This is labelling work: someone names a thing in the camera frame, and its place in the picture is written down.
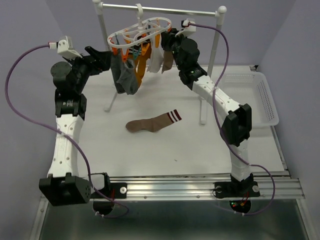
white table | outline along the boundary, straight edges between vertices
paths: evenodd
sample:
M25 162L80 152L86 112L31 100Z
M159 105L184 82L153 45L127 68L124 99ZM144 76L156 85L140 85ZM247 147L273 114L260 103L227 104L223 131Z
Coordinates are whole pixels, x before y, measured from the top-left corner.
M221 67L215 67L218 75ZM249 71L249 67L228 67ZM225 174L231 171L229 150L221 139L208 108L207 124L200 124L200 101L180 81L178 70L146 72L135 95L120 94L110 112L104 107L115 94L111 71L92 76L83 91L87 98L80 146L89 159L91 172L112 177ZM182 120L157 133L130 133L127 122L156 117L177 109ZM278 149L269 127L253 129L248 141L249 161L269 171L283 171ZM78 155L79 175L87 168Z

brown sock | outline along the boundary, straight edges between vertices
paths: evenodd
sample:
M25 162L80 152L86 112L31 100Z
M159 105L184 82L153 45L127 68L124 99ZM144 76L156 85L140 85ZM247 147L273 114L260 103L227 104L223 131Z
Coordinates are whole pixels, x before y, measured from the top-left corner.
M161 73L168 71L172 68L172 64L174 63L174 56L171 51L164 51L163 53L163 66Z
M140 130L148 130L149 132L154 133L170 126L171 124L179 122L180 120L181 117L175 109L153 118L130 121L125 125L125 127L130 133L135 133Z

gray floor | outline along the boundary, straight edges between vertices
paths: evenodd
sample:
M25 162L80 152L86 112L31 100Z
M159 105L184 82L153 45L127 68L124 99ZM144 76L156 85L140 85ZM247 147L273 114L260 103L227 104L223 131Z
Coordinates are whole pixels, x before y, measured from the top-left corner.
M252 202L252 211L266 201ZM94 215L92 203L49 206L41 240L306 240L295 200L275 200L257 216L238 216L217 202L130 203L119 219Z

white stripe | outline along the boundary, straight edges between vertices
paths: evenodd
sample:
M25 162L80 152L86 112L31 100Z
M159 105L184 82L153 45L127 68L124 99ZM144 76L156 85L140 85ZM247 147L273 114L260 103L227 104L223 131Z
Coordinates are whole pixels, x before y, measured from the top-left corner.
M175 111L172 111L172 113L174 114L176 121L179 122L179 118L178 118L177 114L175 113Z
M175 118L174 118L173 112L171 111L169 114L170 114L170 116L171 116L172 121L175 123L176 120L175 120Z

white laundry basket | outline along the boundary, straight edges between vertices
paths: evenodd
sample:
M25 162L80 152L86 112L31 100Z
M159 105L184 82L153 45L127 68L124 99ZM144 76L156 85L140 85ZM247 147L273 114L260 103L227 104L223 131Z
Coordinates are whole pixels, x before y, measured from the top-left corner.
M274 99L263 73L229 72L222 77L218 86L235 101L251 106L253 128L279 123Z

